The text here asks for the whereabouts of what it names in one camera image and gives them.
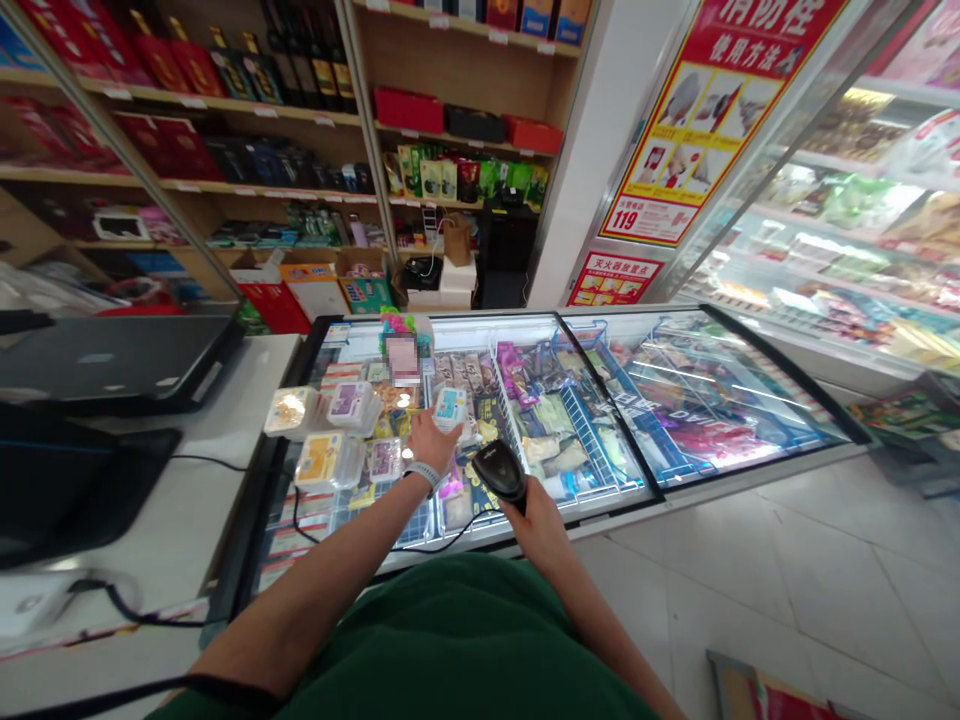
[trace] person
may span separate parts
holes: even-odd
[[[461,429],[444,434],[418,413],[414,458],[443,477]],[[527,481],[525,515],[500,503],[526,561],[454,552],[361,596],[433,490],[407,474],[303,555],[190,670],[237,692],[179,690],[149,717],[682,720],[577,558],[556,503]]]

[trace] refrigerated display case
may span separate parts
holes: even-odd
[[[316,321],[289,381],[321,395],[339,382],[373,383],[384,410],[368,458],[379,444],[405,448],[413,413],[431,408],[442,387],[468,396],[469,437],[453,470],[414,513],[378,581],[436,550],[519,554],[470,467],[495,438],[540,478],[572,537],[851,457],[870,442],[789,360],[708,306],[434,316],[413,387],[388,379],[380,322],[341,320]],[[403,450],[393,475],[378,464],[376,482],[368,461],[353,489],[300,489],[292,478],[301,447],[263,444],[211,603],[214,627],[375,502],[410,461]]]

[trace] white wall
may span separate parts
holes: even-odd
[[[553,308],[587,239],[617,160],[630,140],[638,109],[647,102],[661,54],[673,38],[686,2],[597,0],[597,21],[567,127],[563,155],[541,233],[527,307]]]

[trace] red poster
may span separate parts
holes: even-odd
[[[702,0],[600,237],[676,247],[846,0]]]
[[[567,306],[635,305],[663,263],[592,252]]]

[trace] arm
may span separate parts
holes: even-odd
[[[583,644],[646,700],[662,720],[686,720],[580,562],[560,511],[540,481],[527,476],[525,516],[503,500],[500,508],[513,526],[524,555],[560,597]]]
[[[445,435],[432,417],[418,413],[410,449],[443,476],[460,430]],[[301,557],[210,644],[190,673],[254,685],[277,697],[288,695],[430,490],[421,475],[402,478]]]

